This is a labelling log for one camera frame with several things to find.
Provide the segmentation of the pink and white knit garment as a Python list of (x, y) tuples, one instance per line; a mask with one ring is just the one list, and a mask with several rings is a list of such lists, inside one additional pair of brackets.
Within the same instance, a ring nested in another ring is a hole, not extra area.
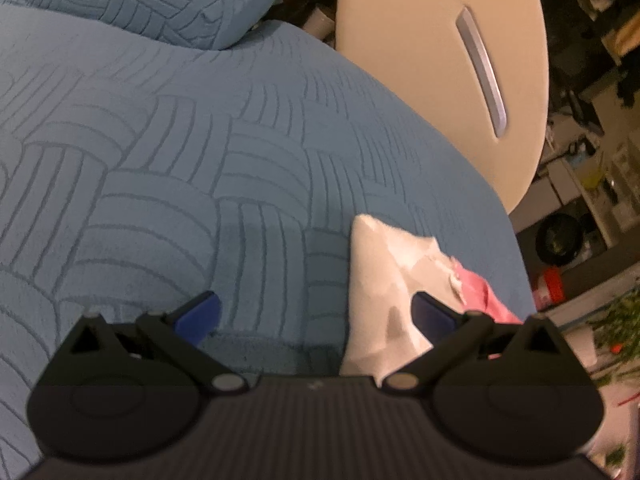
[(371, 376), (377, 384), (434, 347), (421, 328), (423, 309), (411, 312), (418, 292), (427, 292), (454, 312), (479, 310), (497, 323), (519, 318), (484, 278), (444, 254), (434, 237), (416, 236), (367, 214), (352, 224), (348, 286), (348, 338), (342, 376)]

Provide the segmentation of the red plastic bucket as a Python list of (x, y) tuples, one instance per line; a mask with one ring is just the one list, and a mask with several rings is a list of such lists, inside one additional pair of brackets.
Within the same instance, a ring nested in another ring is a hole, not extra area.
[(535, 275), (532, 281), (532, 293), (539, 312), (562, 304), (566, 296), (560, 270), (552, 266)]

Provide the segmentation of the blue quilted sofa seat cover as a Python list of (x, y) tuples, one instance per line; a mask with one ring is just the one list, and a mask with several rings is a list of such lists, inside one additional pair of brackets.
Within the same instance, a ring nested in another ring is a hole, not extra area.
[(1, 474), (39, 450), (27, 397), (81, 315), (200, 292), (238, 372), (333, 375), (357, 214), (435, 237), (517, 315), (532, 293), (494, 190), (337, 52), (268, 22), (227, 50), (1, 5)]

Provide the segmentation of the beige oval table top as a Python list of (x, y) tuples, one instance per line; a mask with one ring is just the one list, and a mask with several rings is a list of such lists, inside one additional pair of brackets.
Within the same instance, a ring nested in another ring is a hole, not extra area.
[(336, 47), (518, 206), (548, 117), (540, 0), (337, 0)]

